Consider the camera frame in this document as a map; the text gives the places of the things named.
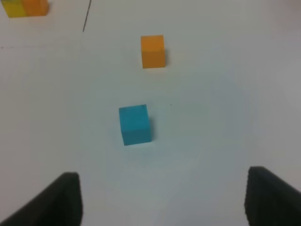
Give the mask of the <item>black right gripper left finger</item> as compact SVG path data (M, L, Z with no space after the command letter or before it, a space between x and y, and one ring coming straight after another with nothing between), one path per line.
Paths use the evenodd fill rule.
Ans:
M82 217L83 202L79 174L66 172L1 222L1 225L80 226Z

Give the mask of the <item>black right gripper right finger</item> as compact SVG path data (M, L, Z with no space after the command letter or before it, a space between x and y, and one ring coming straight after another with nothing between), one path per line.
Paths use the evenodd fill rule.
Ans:
M261 166L248 170L244 203L250 226L299 226L301 193Z

